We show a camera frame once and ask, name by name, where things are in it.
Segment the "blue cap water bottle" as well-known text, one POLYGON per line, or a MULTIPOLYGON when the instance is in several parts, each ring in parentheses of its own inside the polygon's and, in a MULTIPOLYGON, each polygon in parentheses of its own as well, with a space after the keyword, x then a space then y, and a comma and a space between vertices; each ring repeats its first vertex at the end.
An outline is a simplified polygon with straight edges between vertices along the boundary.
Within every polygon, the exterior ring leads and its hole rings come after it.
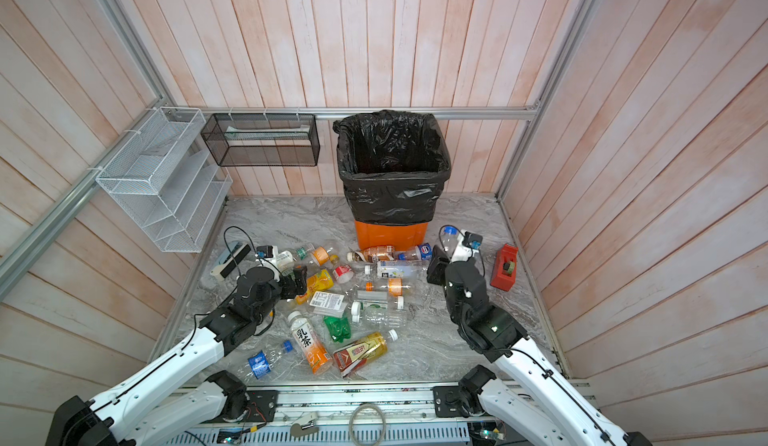
POLYGON ((439 240, 446 256, 451 259, 459 244, 459 230, 453 225, 444 225, 440 229, 439 240))

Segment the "red label yellow tea bottle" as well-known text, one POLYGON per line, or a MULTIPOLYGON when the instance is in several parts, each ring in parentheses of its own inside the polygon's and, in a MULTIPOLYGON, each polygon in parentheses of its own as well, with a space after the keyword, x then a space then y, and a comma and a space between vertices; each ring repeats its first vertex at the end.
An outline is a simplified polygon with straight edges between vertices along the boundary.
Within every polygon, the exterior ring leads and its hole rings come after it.
POLYGON ((395 329, 373 332, 333 352, 334 363, 343 378, 388 352, 388 346, 400 338, 395 329))

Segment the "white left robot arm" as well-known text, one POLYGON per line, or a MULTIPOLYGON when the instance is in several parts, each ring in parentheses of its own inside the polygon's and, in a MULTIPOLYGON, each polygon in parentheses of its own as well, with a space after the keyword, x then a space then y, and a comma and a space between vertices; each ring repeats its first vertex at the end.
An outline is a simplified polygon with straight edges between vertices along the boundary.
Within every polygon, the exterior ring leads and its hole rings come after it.
POLYGON ((212 374, 175 400, 169 397, 249 338, 264 334, 279 301, 306 291, 304 266, 287 273, 273 266, 248 269, 237 278, 229 295, 162 356, 89 400, 74 396, 60 405, 47 444, 160 445, 209 420, 243 420, 251 412, 250 395, 226 370, 212 374))

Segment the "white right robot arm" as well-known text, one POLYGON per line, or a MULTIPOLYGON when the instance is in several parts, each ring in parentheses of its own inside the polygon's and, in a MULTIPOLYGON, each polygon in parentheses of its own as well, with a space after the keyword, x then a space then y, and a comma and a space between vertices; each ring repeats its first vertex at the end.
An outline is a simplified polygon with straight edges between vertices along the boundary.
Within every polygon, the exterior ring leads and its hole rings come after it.
POLYGON ((533 401, 521 399, 490 369, 478 365, 461 378, 459 410, 487 413, 534 445, 648 445, 604 416, 557 370, 525 328, 491 302, 473 259, 432 254, 427 281, 443 288, 451 321, 469 347, 516 381, 533 401))

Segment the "orange trash bin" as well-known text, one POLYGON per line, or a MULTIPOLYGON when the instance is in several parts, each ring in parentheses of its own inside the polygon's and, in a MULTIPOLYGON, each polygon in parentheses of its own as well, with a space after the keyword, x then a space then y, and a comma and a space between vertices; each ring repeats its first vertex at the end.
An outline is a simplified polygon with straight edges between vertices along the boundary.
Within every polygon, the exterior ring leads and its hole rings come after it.
POLYGON ((424 242, 428 222, 408 226, 386 226, 356 221, 358 245, 362 249, 374 246, 393 246, 406 250, 424 242))

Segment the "clear long label bottle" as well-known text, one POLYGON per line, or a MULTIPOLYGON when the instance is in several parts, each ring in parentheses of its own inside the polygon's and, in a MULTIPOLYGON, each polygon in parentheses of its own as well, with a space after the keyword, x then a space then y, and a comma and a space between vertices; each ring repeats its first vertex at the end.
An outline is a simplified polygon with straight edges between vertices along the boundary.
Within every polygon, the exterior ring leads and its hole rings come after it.
POLYGON ((376 263, 366 264, 363 272, 377 278, 413 278, 425 273, 427 263, 416 260, 382 260, 376 263))

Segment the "yellow orange juice bottle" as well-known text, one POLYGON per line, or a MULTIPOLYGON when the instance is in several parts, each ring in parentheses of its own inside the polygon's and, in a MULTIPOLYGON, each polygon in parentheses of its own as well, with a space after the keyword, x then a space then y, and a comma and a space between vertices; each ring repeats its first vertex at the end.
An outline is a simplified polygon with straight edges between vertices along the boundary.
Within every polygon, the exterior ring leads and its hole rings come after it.
POLYGON ((307 290, 303 295, 298 295, 295 300, 297 304, 304 304, 311 300, 312 296, 319 291, 326 291, 334 286, 334 279, 327 269, 321 269, 319 272, 307 279, 307 290))

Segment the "white label flat bottle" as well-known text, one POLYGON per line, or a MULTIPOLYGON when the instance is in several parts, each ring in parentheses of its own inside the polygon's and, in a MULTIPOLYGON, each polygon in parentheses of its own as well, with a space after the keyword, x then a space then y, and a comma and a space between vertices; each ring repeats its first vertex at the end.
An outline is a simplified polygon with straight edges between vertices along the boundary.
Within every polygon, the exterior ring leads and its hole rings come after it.
POLYGON ((315 314, 341 318, 344 316, 348 302, 343 294, 318 291, 313 294, 309 305, 313 308, 315 314))

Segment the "white stapler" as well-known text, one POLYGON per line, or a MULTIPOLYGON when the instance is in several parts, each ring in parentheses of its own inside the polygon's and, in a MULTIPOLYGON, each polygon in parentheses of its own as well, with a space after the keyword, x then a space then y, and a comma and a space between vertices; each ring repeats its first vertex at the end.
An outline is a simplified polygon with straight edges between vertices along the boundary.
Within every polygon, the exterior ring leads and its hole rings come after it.
POLYGON ((228 250, 221 253, 210 271, 210 275, 219 282, 231 276, 239 264, 252 252, 251 246, 242 241, 230 242, 227 247, 228 250))

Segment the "orange cap clear bottle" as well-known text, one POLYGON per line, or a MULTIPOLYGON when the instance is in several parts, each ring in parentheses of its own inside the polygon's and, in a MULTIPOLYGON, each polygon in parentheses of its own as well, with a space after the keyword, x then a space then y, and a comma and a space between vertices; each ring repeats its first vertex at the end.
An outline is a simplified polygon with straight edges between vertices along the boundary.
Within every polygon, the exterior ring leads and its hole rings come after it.
POLYGON ((300 261, 323 266, 330 261, 330 256, 335 253, 333 246, 316 246, 305 244, 296 248, 296 254, 300 261))

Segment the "red tape dispenser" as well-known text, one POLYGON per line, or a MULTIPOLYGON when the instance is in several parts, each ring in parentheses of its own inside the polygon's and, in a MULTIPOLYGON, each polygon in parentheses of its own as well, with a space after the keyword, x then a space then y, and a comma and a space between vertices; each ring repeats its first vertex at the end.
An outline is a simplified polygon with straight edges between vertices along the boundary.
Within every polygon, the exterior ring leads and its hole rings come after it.
POLYGON ((506 243, 497 251, 490 284, 499 290, 509 291, 516 283, 518 248, 506 243))

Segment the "orange label clear bottle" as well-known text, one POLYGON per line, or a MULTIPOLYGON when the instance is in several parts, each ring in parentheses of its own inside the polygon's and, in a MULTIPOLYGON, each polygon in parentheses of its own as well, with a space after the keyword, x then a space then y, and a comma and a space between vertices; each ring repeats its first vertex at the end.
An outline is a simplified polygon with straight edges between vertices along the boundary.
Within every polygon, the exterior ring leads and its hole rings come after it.
POLYGON ((359 292, 385 292, 393 297, 410 294, 413 284, 403 278, 379 278, 366 281, 358 286, 359 292))

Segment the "small brown tea bottle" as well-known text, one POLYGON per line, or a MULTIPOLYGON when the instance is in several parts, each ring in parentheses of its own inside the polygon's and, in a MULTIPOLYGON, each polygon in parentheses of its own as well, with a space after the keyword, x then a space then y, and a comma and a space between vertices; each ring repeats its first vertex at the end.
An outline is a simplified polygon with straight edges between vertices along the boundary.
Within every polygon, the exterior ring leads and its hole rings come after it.
POLYGON ((347 253, 347 260, 351 262, 374 263, 378 261, 394 261, 396 259, 396 250, 391 245, 371 246, 364 250, 349 251, 347 253))

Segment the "white cap clear bottle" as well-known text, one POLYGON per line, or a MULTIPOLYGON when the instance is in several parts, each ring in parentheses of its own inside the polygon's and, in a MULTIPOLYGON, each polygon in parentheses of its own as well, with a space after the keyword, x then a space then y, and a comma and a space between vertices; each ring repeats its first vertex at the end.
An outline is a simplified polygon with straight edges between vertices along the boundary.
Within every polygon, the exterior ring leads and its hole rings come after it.
POLYGON ((355 301, 351 306, 351 321, 397 328, 405 325, 407 311, 403 297, 386 301, 355 301))

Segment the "crushed green bottle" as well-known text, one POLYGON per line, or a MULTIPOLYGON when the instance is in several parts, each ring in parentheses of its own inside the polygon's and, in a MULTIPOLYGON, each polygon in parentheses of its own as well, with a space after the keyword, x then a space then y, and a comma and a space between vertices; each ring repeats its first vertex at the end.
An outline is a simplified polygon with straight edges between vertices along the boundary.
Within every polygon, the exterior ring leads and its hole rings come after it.
POLYGON ((333 342, 344 343, 351 338, 351 326, 347 317, 325 316, 323 322, 333 342))

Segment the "blue label clear bottle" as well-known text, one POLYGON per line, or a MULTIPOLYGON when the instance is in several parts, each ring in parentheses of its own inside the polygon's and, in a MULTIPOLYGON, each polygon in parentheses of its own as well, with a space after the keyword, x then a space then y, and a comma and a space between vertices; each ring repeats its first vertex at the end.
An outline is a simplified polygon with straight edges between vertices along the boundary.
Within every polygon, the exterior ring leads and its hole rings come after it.
POLYGON ((271 339, 252 352, 242 363, 239 373, 246 378, 262 380, 282 373, 295 363, 296 350, 288 338, 271 339))

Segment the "white orange tea bottle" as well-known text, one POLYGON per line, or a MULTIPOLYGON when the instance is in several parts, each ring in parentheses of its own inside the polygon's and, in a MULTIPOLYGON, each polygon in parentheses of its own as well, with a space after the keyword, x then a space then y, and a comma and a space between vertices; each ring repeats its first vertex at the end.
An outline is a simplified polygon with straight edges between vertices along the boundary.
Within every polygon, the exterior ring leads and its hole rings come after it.
POLYGON ((302 351, 313 374, 322 374, 331 367, 331 356, 307 316, 300 311, 288 314, 288 322, 296 344, 302 351))

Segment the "black trash bag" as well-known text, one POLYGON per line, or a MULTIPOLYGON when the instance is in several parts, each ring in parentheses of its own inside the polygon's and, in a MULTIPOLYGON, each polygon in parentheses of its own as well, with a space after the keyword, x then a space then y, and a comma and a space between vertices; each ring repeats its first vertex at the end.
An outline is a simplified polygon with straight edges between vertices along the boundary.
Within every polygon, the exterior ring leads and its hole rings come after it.
POLYGON ((337 120, 337 167, 355 220, 410 226, 434 218, 451 158, 434 115, 379 110, 337 120))

